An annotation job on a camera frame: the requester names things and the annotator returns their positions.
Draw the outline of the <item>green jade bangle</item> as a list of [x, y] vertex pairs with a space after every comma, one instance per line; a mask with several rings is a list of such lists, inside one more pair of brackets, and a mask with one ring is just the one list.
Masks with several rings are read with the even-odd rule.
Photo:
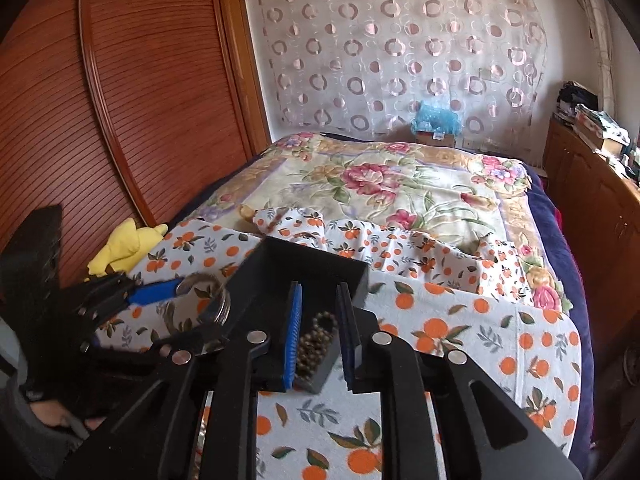
[[201, 307], [196, 308], [198, 324], [226, 324], [231, 311], [231, 298], [223, 282], [214, 274], [203, 272], [179, 278], [175, 296], [186, 296], [190, 292], [195, 292], [204, 301]]

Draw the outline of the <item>black square jewelry box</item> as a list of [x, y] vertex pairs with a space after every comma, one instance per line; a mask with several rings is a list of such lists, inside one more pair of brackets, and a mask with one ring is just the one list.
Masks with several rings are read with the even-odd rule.
[[350, 304], [362, 308], [368, 285], [367, 263], [267, 237], [224, 285], [231, 311], [222, 334], [266, 333], [268, 351], [253, 365], [256, 384], [316, 394], [340, 354], [337, 292], [344, 289]]

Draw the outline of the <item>yellow plush toy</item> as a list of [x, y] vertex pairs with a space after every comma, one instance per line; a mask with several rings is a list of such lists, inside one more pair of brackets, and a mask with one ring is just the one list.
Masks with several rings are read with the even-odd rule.
[[106, 244], [89, 261], [87, 273], [100, 278], [111, 273], [130, 272], [142, 258], [163, 240], [167, 224], [139, 228], [128, 218], [111, 232]]

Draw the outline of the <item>dark blue blanket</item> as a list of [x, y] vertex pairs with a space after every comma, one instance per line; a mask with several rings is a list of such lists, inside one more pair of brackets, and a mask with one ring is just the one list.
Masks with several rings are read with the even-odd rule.
[[524, 165], [532, 179], [532, 188], [527, 192], [529, 208], [532, 211], [541, 243], [556, 277], [563, 283], [564, 292], [573, 305], [568, 314], [577, 328], [582, 344], [582, 393], [580, 394], [577, 426], [574, 442], [568, 456], [587, 477], [589, 453], [594, 419], [594, 359], [589, 326], [589, 312], [578, 265], [570, 251], [570, 246], [562, 230], [562, 216], [544, 190], [544, 182], [531, 166]]

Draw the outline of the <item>orange print bed sheet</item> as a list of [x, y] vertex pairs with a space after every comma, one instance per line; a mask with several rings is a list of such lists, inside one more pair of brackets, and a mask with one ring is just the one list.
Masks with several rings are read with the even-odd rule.
[[[128, 274], [151, 284], [203, 272], [227, 283], [267, 237], [285, 240], [191, 219], [168, 230]], [[563, 454], [570, 455], [582, 393], [582, 344], [566, 312], [427, 284], [367, 265], [364, 305], [381, 330], [431, 356], [465, 352]], [[131, 306], [99, 329], [99, 342], [118, 350], [144, 351], [157, 339], [194, 327], [196, 308], [203, 304], [190, 292], [147, 307]]]

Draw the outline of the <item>floral quilt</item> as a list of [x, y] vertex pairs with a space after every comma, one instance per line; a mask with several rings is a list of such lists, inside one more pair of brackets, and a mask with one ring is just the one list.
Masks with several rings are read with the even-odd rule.
[[195, 209], [238, 231], [307, 243], [440, 287], [566, 312], [516, 159], [296, 133]]

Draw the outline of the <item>wooden side cabinet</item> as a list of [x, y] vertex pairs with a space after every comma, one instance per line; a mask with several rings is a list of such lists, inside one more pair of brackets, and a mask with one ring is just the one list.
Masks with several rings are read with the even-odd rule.
[[555, 119], [544, 170], [582, 274], [594, 353], [602, 359], [639, 331], [639, 191]]

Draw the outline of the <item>pink circle sheer curtain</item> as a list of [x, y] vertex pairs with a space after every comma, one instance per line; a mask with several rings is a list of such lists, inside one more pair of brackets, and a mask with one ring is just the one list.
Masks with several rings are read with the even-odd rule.
[[472, 145], [525, 144], [547, 37], [535, 0], [246, 0], [268, 115], [371, 139], [422, 107]]

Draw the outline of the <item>blue bubble wrap bundle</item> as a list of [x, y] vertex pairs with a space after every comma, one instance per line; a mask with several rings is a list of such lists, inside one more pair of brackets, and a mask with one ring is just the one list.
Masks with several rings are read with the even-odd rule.
[[411, 132], [417, 136], [419, 133], [431, 133], [434, 136], [458, 136], [461, 132], [459, 116], [449, 108], [442, 108], [421, 101], [411, 122]]

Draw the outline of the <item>pile of clothes and books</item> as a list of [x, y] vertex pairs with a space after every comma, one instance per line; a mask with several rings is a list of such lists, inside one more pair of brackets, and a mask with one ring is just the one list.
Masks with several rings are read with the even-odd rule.
[[628, 131], [600, 110], [598, 97], [578, 82], [562, 83], [553, 116], [613, 157], [620, 158], [630, 144]]

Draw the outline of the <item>beige window drape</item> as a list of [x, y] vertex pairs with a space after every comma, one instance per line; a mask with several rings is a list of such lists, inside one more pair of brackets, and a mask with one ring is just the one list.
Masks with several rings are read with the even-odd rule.
[[614, 117], [616, 99], [613, 76], [613, 37], [605, 0], [577, 0], [588, 22], [590, 37], [596, 52], [601, 110]]

